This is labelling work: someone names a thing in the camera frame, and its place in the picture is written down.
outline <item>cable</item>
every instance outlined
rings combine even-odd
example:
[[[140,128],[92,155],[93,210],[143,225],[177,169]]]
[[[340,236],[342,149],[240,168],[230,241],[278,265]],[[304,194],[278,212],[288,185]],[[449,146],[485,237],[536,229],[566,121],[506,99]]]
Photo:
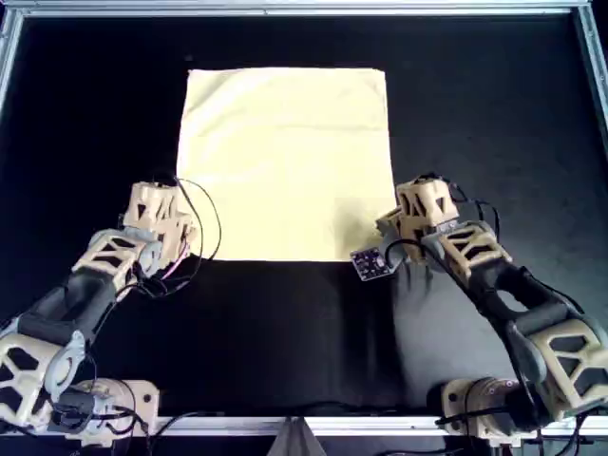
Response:
[[[181,247],[181,252],[180,252],[180,255],[178,256],[177,261],[175,263],[173,263],[173,266],[171,266],[171,268],[169,268],[169,270],[166,273],[164,273],[164,275],[161,277],[161,280],[165,280],[165,279],[169,278],[175,272],[175,270],[178,269],[178,266],[180,266],[181,262],[185,258],[186,252],[189,250],[189,248],[190,248],[190,245],[187,242],[184,242],[183,247]]]
[[[480,383],[482,383],[485,380],[485,378],[478,378],[477,380],[475,380],[474,382],[472,382],[469,387],[466,389],[466,393],[465,393],[465,413],[468,415],[468,398],[471,394],[471,391],[473,390],[473,388],[475,388],[477,385],[479,385]],[[471,446],[472,450],[475,450],[475,443],[473,441],[473,438],[471,436],[471,432],[470,432],[470,426],[468,424],[468,418],[465,420],[465,424],[466,424],[466,437],[468,438],[468,442]]]
[[[213,261],[215,259],[216,255],[218,254],[219,246],[221,245],[221,238],[222,238],[221,221],[219,220],[218,208],[216,207],[216,204],[214,203],[213,199],[211,198],[211,195],[209,195],[209,192],[207,192],[207,190],[205,190],[202,187],[202,185],[200,185],[197,182],[194,182],[193,180],[178,178],[175,175],[173,175],[172,177],[173,177],[174,181],[176,182],[176,184],[180,187],[180,190],[183,193],[183,196],[186,198],[186,201],[188,202],[188,205],[192,209],[192,212],[197,217],[197,220],[199,221],[199,226],[200,226],[200,231],[201,232],[202,232],[202,223],[200,222],[199,213],[196,211],[196,209],[194,207],[194,204],[190,200],[190,197],[188,196],[187,192],[183,188],[183,185],[181,184],[181,182],[184,181],[184,182],[188,182],[188,183],[191,183],[191,184],[197,186],[200,189],[200,191],[205,194],[205,196],[207,197],[207,199],[211,203],[211,207],[213,207],[213,211],[214,211],[214,214],[216,216],[216,221],[218,223],[218,243],[216,244],[216,248],[214,249],[214,251],[212,252],[212,254],[208,258],[206,258],[207,261]],[[182,276],[182,277],[169,278],[169,279],[167,279],[167,281],[178,281],[178,280],[188,280],[188,281],[190,281],[190,280],[192,280],[192,278],[194,278],[194,276],[199,271],[199,267],[200,267],[201,263],[202,263],[202,242],[200,243],[200,255],[199,255],[199,259],[198,259],[198,262],[197,262],[197,267],[195,268],[194,273],[191,274],[191,275],[186,275],[186,276]]]
[[[474,418],[476,416],[485,416],[485,415],[497,415],[499,413],[508,413],[508,407],[490,407],[483,408],[481,410],[473,410],[467,413],[458,413],[457,415],[452,415],[447,418],[441,418],[435,422],[437,426],[448,425],[449,423],[453,423],[455,421],[464,421],[467,418]]]
[[[558,454],[556,454],[556,456],[564,456],[568,451],[570,451],[570,449],[574,445],[576,445],[575,452],[574,452],[575,456],[579,454],[580,429],[582,428],[582,425],[585,422],[585,419],[587,418],[587,416],[589,416],[590,411],[586,411],[586,412],[580,414],[579,416],[577,416],[577,424],[574,428],[574,432],[572,432],[570,439],[568,439],[568,443],[561,449],[561,451]]]
[[[221,222],[219,221],[218,208],[216,207],[216,204],[213,202],[211,195],[209,195],[209,192],[207,192],[207,190],[205,190],[199,183],[194,182],[193,180],[188,180],[188,179],[179,179],[179,181],[188,182],[188,183],[191,183],[191,184],[197,186],[200,189],[200,191],[205,194],[205,196],[211,203],[211,206],[213,207],[213,212],[216,215],[216,221],[218,222],[218,244],[216,244],[216,248],[211,253],[211,255],[207,258],[208,261],[211,261],[218,254],[219,246],[221,245]]]
[[[167,421],[151,438],[150,438],[150,450],[149,450],[149,456],[153,456],[154,455],[154,449],[156,448],[156,444],[159,441],[159,439],[162,437],[162,435],[169,429],[171,428],[173,425],[175,425],[179,420],[181,420],[182,418],[187,418],[189,416],[197,416],[197,415],[202,415],[205,414],[206,412],[204,411],[190,411],[187,413],[183,413],[182,415],[178,415],[178,416],[174,416],[173,418],[171,418],[169,421]]]

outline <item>wire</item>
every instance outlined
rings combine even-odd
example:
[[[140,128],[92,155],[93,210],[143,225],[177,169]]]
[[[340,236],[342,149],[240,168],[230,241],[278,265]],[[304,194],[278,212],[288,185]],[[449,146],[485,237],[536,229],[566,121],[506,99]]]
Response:
[[[178,184],[178,186],[180,187],[181,192],[183,193],[184,197],[186,198],[186,201],[188,202],[188,204],[190,205],[190,208],[192,209],[192,212],[195,214],[195,216],[199,220],[199,226],[200,226],[200,231],[201,232],[202,232],[202,223],[200,222],[199,214],[196,212],[196,209],[194,208],[194,204],[190,200],[190,197],[186,193],[186,191],[183,188],[183,185],[181,184],[181,182],[182,181],[188,182],[188,183],[191,183],[192,185],[195,185],[196,187],[198,187],[198,189],[200,189],[200,191],[205,194],[205,196],[207,197],[207,199],[211,203],[211,207],[213,207],[213,211],[214,211],[214,214],[216,216],[216,222],[218,223],[218,243],[216,244],[216,248],[211,253],[211,255],[208,258],[206,258],[207,261],[213,261],[215,259],[216,255],[218,254],[219,246],[221,245],[221,238],[222,238],[222,228],[221,228],[221,221],[219,219],[218,208],[216,207],[216,204],[214,203],[213,199],[211,198],[211,195],[209,195],[209,192],[207,192],[207,190],[205,190],[204,187],[202,187],[202,185],[200,185],[197,182],[194,182],[193,180],[178,178],[175,175],[173,175],[172,177],[175,180],[175,182]],[[202,242],[200,243],[200,255],[199,255],[199,260],[198,260],[197,268],[195,269],[195,272],[193,274],[191,274],[191,275],[186,275],[186,276],[182,276],[182,277],[175,277],[175,278],[169,278],[167,281],[192,280],[192,278],[199,271],[199,267],[200,267],[201,263],[202,263]]]
[[[499,413],[508,413],[508,407],[490,407],[490,408],[482,408],[481,410],[473,410],[467,413],[458,413],[457,415],[452,415],[447,418],[441,418],[435,422],[437,426],[448,425],[449,423],[453,423],[455,421],[464,421],[467,418],[474,418],[476,416],[486,416],[486,415],[497,415]]]
[[[203,230],[202,230],[202,221],[200,221],[199,212],[197,211],[197,208],[194,206],[194,203],[192,202],[192,200],[190,199],[190,196],[188,195],[188,192],[186,192],[186,189],[183,188],[183,184],[181,183],[180,178],[178,178],[175,174],[172,174],[171,178],[173,179],[173,181],[175,182],[175,184],[180,188],[181,192],[183,193],[183,197],[185,198],[186,202],[190,206],[190,209],[192,210],[192,213],[197,218],[197,221],[199,222],[199,228],[200,228],[199,257],[197,258],[197,266],[195,267],[194,272],[191,275],[186,275],[186,276],[183,276],[183,277],[176,277],[176,278],[171,279],[171,281],[185,280],[185,282],[182,282],[183,285],[181,286],[181,288],[183,288],[188,283],[190,283],[192,281],[192,279],[194,278],[194,276],[199,272],[200,265],[202,263]],[[180,290],[181,288],[178,289],[176,287],[175,291],[172,291],[170,294],[165,294],[165,295],[171,295],[172,293],[175,293],[176,291]]]
[[[169,270],[166,273],[164,273],[164,275],[161,277],[161,280],[165,280],[165,279],[169,278],[175,272],[175,270],[178,269],[178,266],[180,266],[181,262],[185,258],[185,254],[189,248],[190,248],[189,244],[187,242],[184,242],[183,247],[181,248],[180,255],[178,256],[178,260],[175,263],[173,263],[171,268],[169,268]]]
[[[474,382],[472,382],[469,387],[466,389],[466,393],[465,393],[465,413],[468,415],[468,398],[471,394],[471,391],[473,390],[473,388],[475,388],[477,385],[479,385],[480,383],[482,383],[485,380],[485,378],[478,378],[477,380],[475,380]],[[466,424],[466,437],[468,438],[468,442],[471,446],[472,450],[475,450],[475,443],[473,441],[473,438],[471,436],[471,432],[470,432],[470,426],[468,423],[468,418],[465,420],[465,424]]]
[[[196,183],[196,182],[194,182],[192,180],[180,179],[180,178],[178,178],[174,174],[169,174],[169,175],[171,176],[171,179],[175,182],[175,184],[180,188],[181,192],[183,193],[183,197],[185,198],[186,202],[190,206],[190,209],[192,210],[192,213],[194,214],[194,216],[197,219],[197,222],[199,223],[199,229],[200,229],[200,249],[199,249],[199,257],[197,258],[197,265],[196,265],[194,271],[192,272],[192,274],[190,274],[190,275],[184,275],[184,276],[180,276],[180,277],[169,277],[170,275],[172,275],[174,273],[174,271],[177,269],[177,267],[179,266],[179,264],[184,260],[184,257],[181,257],[181,254],[180,254],[180,258],[178,259],[177,263],[174,264],[174,267],[172,267],[172,269],[169,270],[162,277],[162,279],[161,279],[161,280],[165,280],[166,282],[179,282],[178,285],[176,285],[171,290],[165,291],[162,294],[154,295],[153,298],[155,298],[155,299],[170,296],[170,295],[178,292],[179,290],[183,289],[185,286],[187,286],[194,279],[194,277],[199,273],[200,266],[201,266],[203,260],[205,260],[205,261],[213,261],[215,259],[216,255],[218,254],[219,246],[221,245],[221,238],[222,238],[221,221],[219,219],[218,208],[216,207],[216,204],[214,203],[213,199],[211,198],[211,195],[209,195],[209,192],[207,192],[207,190],[205,190],[200,184],[198,184],[198,183]],[[183,187],[183,184],[182,184],[183,181],[191,183],[191,184],[197,186],[200,189],[200,191],[202,191],[205,194],[205,196],[209,199],[209,202],[211,203],[211,206],[213,207],[214,214],[216,216],[216,221],[218,222],[218,244],[216,245],[216,248],[214,249],[213,253],[208,258],[203,258],[203,227],[202,227],[202,221],[200,220],[199,212],[197,211],[197,209],[196,209],[194,203],[192,202],[192,200],[190,199],[190,195],[188,194],[188,192],[186,191],[186,189]],[[188,249],[187,244],[184,244],[184,250],[182,252],[185,254],[185,252],[187,252],[187,249]]]
[[[162,435],[169,429],[171,428],[173,425],[175,425],[179,420],[181,420],[182,418],[187,418],[189,416],[197,416],[197,415],[202,415],[202,414],[206,414],[206,412],[204,411],[189,411],[187,413],[183,413],[182,415],[178,415],[178,416],[174,416],[173,418],[171,418],[169,421],[167,421],[150,439],[150,451],[149,451],[149,456],[153,456],[154,455],[154,449],[156,448],[156,444],[159,441],[159,439],[162,437]]]
[[[188,180],[188,179],[180,179],[180,181],[188,182],[188,183],[191,183],[191,184],[197,186],[200,189],[200,191],[205,194],[205,196],[207,197],[207,199],[211,203],[211,206],[213,207],[213,212],[216,215],[216,221],[218,222],[218,243],[216,244],[216,248],[214,249],[214,251],[207,258],[208,261],[211,261],[218,254],[219,246],[221,245],[221,234],[222,234],[222,232],[221,232],[221,222],[219,221],[218,208],[216,207],[216,204],[213,202],[213,199],[211,198],[211,195],[209,195],[209,192],[207,192],[207,190],[205,190],[202,187],[202,185],[200,185],[197,182],[194,182],[193,180]]]
[[[577,416],[577,424],[574,428],[574,432],[572,432],[570,439],[568,439],[568,443],[561,449],[561,451],[558,454],[556,454],[556,456],[564,456],[568,451],[570,451],[572,446],[575,446],[575,452],[574,452],[575,456],[579,454],[580,429],[582,428],[582,425],[585,422],[585,419],[587,418],[587,416],[589,416],[589,413],[590,413],[590,411],[586,411],[586,412],[580,414],[579,416]]]

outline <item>black table surface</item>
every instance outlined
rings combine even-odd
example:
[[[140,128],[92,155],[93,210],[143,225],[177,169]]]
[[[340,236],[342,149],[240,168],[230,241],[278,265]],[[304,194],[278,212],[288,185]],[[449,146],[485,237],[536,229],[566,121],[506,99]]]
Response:
[[[189,68],[269,66],[384,70],[394,181],[434,170],[494,202],[506,249],[608,323],[605,159],[565,15],[28,19],[0,124],[0,316],[116,226],[134,181],[175,168]],[[361,283],[347,263],[205,263],[171,298],[130,296],[93,353],[100,375],[156,383],[164,413],[420,407],[442,379],[508,373],[445,277],[422,306],[399,282]]]

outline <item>cloth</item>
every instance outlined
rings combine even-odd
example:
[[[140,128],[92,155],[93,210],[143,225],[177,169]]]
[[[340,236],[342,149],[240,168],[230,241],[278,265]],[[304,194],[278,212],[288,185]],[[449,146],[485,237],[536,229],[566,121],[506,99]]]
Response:
[[[191,71],[178,176],[218,208],[217,258],[348,260],[377,242],[375,220],[396,206],[387,117],[378,70]],[[218,241],[214,212],[196,186],[184,187],[207,257]]]

